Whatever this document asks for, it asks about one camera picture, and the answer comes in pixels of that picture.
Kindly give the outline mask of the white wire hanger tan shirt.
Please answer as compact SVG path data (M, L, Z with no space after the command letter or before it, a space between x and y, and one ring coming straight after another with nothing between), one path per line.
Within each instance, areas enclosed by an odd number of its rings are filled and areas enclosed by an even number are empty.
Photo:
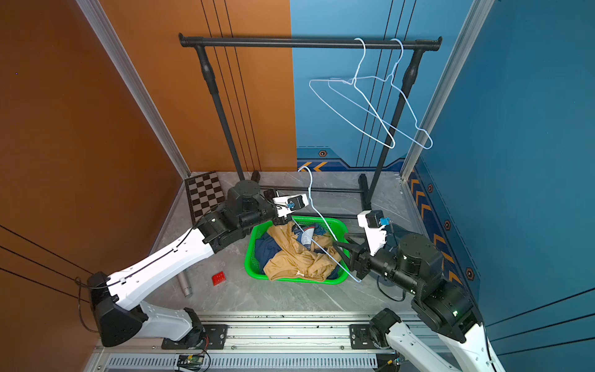
M323 221L323 223L325 224L325 226L326 226L326 228L327 228L326 230L327 230L327 231L328 231L328 232L331 234L331 237L333 238L333 243L339 243L339 240L337 239L337 236L336 236L336 234L334 234L334 231L332 230L332 228L331 228L331 227L330 227L330 225L328 224L328 222L327 222L327 219L326 219L326 218L324 217L324 215L322 215L322 213L321 213L321 212L319 212L319 210L317 210L317 209L316 209L316 207L315 207L315 204L314 204L314 201L313 201L313 198L312 198L313 175L312 175L311 169L310 169L308 166L306 166L306 165L303 165L303 166L299 167L299 169L297 169L297 171L298 171L298 172L301 172L301 171L307 171L307 173L308 173L308 176L309 176L309 184L308 184L308 187L307 187L307 190L308 190L308 192L307 192L307 195L308 195L308 202L309 202L309 205L310 205L310 206L311 206L311 208L312 208L312 209L315 211L316 215L317 215L317 216L318 216L318 217L319 217L319 218L320 218L320 219ZM349 276L349 277L351 277L351 279L353 279L353 280L354 280L356 283L358 283L358 284L359 284L359 283L361 283L361 282L363 281L362 279L359 279L359 278L357 278L356 276L354 276L354 275L351 273L351 271L350 271L350 270L348 270L346 267L343 267L343 266L342 266L342 265L341 265L341 264L338 262L338 260L335 260L331 254L329 254L329 253L328 253L328 252L327 252L325 249L323 249L323 248L322 248L322 246L320 246L320 245L319 245L319 248L320 248L321 250L323 250L327 256L329 256L330 258L332 258L332 259L334 260L334 262L335 262L335 263L336 263L338 266L341 266L342 270L344 270L344 271L345 271L345 272L348 274L348 276Z

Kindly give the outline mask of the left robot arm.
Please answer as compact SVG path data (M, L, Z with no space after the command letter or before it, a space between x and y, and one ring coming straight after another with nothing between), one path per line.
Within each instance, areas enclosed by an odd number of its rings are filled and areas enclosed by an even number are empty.
M93 274L88 291L102 345L160 338L165 349L205 347L206 330L193 309L151 305L147 296L190 266L243 239L255 226L269 221L285 224L291 213L308 204L305 194L279 196L271 190L262 192L255 181L242 180L229 189L225 201L165 248L113 274Z

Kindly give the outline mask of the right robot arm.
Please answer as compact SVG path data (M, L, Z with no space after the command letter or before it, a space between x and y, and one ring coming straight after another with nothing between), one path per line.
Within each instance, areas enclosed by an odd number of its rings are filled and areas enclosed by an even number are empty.
M446 279L443 253L427 237L409 231L390 234L376 253L367 241L356 243L357 237L349 234L345 242L333 243L340 253L349 252L342 256L348 269L359 279L374 273L411 294L418 318L446 344L458 364L446 362L388 308L370 321L376 343L406 356L420 371L504 370L479 307L467 290Z

